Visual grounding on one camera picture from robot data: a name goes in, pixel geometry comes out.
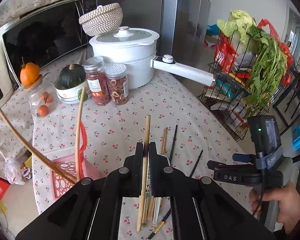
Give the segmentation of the person right hand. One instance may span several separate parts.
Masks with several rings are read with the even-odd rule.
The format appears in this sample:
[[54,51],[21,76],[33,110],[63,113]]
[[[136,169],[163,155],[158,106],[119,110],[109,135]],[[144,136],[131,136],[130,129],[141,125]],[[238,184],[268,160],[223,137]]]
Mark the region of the person right hand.
[[300,239],[300,195],[294,184],[289,181],[283,188],[273,188],[265,191],[263,197],[254,190],[249,193],[251,208],[258,212],[258,201],[277,200],[279,214],[277,222],[282,223],[284,230],[276,233],[277,239]]

